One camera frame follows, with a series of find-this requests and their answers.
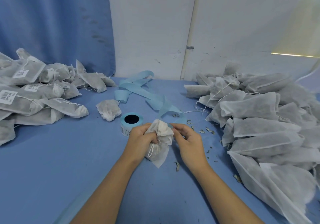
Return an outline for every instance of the hand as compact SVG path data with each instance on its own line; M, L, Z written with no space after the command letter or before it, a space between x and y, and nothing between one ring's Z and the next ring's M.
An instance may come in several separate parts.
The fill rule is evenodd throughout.
M201 136L184 124L171 125L174 127L172 130L179 145L182 160L190 171L195 174L195 172L209 166Z
M142 126L134 127L130 132L128 143L121 158L129 161L134 168L136 168L143 160L150 143L158 143L157 134L155 132L144 134L150 126L151 123L146 123Z

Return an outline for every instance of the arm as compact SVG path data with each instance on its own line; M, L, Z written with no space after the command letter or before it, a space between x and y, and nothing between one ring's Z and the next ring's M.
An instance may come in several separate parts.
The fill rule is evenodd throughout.
M207 162L201 136L183 124L172 124L181 157L200 183L220 224L263 222L213 171Z
M145 134L150 123L132 129L128 143L92 196L70 224L115 223L129 179L144 158L150 142L157 143L155 132Z

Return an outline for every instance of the blue tabletop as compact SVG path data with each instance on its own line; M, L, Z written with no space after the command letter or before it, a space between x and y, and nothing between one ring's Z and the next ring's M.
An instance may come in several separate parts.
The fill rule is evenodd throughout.
M152 90L167 98L182 111L195 110L197 99L184 96L186 81L153 80ZM50 224L70 202L99 174L107 174L120 157L127 137L120 129L120 117L112 122L102 119L95 107L106 99L114 99L117 88L103 93L81 89L82 96L72 102L85 105L90 115L74 119L65 116L52 125L19 126L17 137L0 147L0 223ZM120 103L122 114L137 112L144 122L153 122L157 112L145 98L131 94ZM187 113L194 129L214 130L215 135L201 134L208 162L228 186L265 223L287 223L233 177L237 171L219 143L222 130L205 121L208 113ZM174 121L167 115L165 121ZM176 171L175 162L180 170ZM307 216L320 220L319 191L308 204ZM144 159L134 171L120 206L117 223L217 223L215 216L190 171L183 164L175 142L164 164L158 169Z

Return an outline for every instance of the sticker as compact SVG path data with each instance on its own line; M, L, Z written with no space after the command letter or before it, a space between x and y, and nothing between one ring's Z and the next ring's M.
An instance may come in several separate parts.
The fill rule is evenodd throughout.
M24 89L24 91L37 92L40 86L41 84L29 84L29 85L26 85L26 88Z
M26 77L26 74L29 72L29 70L19 70L17 71L12 78L21 78L21 77Z
M59 102L59 103L74 104L74 103L71 103L70 101L65 100L65 99L53 99L53 100L55 100L55 101L57 101L57 102Z
M2 104L12 104L14 98L16 97L18 92L9 91L9 90L1 90L0 92L0 103Z

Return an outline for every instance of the pile of bags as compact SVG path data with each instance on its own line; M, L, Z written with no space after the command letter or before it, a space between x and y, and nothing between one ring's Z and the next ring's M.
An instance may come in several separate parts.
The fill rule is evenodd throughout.
M197 73L187 97L212 108L206 120L225 127L222 144L246 188L291 223L311 223L305 214L320 183L320 103L290 76L239 68Z
M87 73L76 61L76 68L61 63L45 64L24 49L19 60L0 53L0 145L15 138L14 125L47 125L64 115L73 118L89 114L84 105L68 99L81 95L79 88L98 93L116 86L102 73Z

